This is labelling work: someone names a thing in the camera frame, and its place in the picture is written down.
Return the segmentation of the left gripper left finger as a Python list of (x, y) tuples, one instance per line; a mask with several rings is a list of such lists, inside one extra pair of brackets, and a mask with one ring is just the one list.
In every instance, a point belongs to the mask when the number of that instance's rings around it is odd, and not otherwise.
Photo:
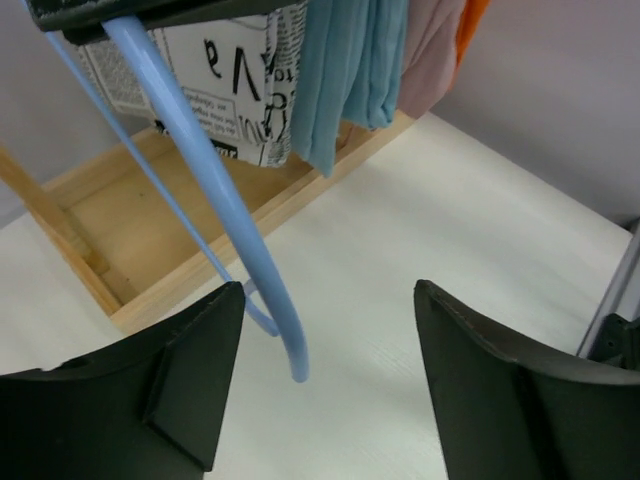
[(1, 378), (5, 479), (201, 479), (213, 469), (244, 318), (229, 282), (52, 370)]

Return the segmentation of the light blue plastic hanger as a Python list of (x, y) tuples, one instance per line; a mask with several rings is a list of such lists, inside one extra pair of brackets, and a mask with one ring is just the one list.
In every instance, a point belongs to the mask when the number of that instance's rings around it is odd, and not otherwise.
[(119, 17), (104, 26), (150, 96), (269, 311), (264, 315), (251, 307), (250, 315), (269, 335), (281, 338), (293, 380), (306, 381), (309, 354), (298, 313), (255, 222), (175, 75), (137, 17)]

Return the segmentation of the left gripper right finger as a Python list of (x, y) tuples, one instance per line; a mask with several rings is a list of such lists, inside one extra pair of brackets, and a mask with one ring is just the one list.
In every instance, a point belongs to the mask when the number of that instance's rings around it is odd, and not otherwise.
[(428, 280), (414, 288), (421, 354), (451, 479), (635, 479), (639, 325), (591, 359), (523, 335)]

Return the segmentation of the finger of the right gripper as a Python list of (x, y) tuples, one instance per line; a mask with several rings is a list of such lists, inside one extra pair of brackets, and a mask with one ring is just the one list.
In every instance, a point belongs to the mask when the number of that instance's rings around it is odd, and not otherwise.
[(103, 24), (137, 17), (147, 30), (268, 14), (290, 0), (29, 0), (28, 10), (43, 32), (60, 32), (73, 45), (105, 40)]

